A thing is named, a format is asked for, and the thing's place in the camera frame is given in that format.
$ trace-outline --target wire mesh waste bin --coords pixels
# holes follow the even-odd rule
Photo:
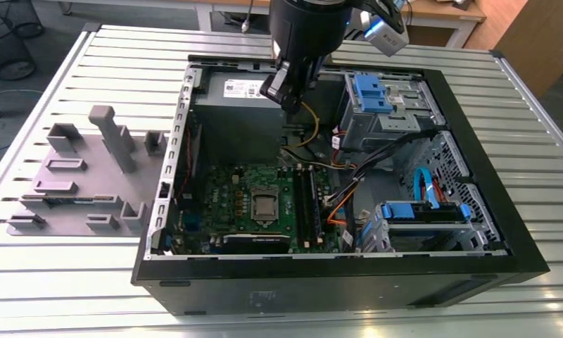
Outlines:
[[[18,80],[36,70],[25,43],[12,30],[12,23],[0,18],[0,79]]]
[[[0,16],[13,24],[14,34],[24,39],[44,32],[30,0],[0,0]]]

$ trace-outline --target yellow wire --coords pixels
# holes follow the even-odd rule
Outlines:
[[[305,144],[309,144],[310,141],[313,141],[314,138],[317,137],[317,134],[319,134],[319,118],[317,117],[317,114],[313,111],[313,109],[303,102],[302,102],[302,107],[305,107],[307,109],[310,115],[313,116],[313,119],[315,120],[315,130],[313,131],[313,135],[310,135],[309,139],[305,142],[301,142],[301,143],[297,143],[297,144],[289,144],[287,145],[287,146],[293,146],[294,148],[298,148],[299,146],[303,146]]]

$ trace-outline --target motherboard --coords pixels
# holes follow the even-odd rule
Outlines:
[[[338,252],[338,230],[319,212],[331,190],[325,170],[216,165],[204,183],[200,212],[180,214],[176,254]]]

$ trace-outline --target table leg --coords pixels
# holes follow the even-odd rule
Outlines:
[[[196,4],[196,15],[198,16],[198,29],[204,32],[212,32],[212,18],[213,6],[208,4]]]
[[[61,11],[62,15],[70,15],[73,13],[72,12],[72,7],[73,7],[72,2],[58,1],[58,7],[60,7],[60,11]]]
[[[478,21],[461,21],[459,27],[454,30],[450,36],[447,47],[462,48],[470,38],[473,29],[475,28]]]

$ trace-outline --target green motherboard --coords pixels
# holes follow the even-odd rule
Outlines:
[[[301,242],[295,170],[271,165],[212,166],[201,188],[201,211],[180,215],[177,254],[217,254],[218,235],[225,234],[287,236],[290,254],[338,252],[338,229],[323,224],[319,213],[311,216],[322,224],[322,240],[311,245]],[[325,170],[313,170],[313,181],[318,210],[330,190]]]

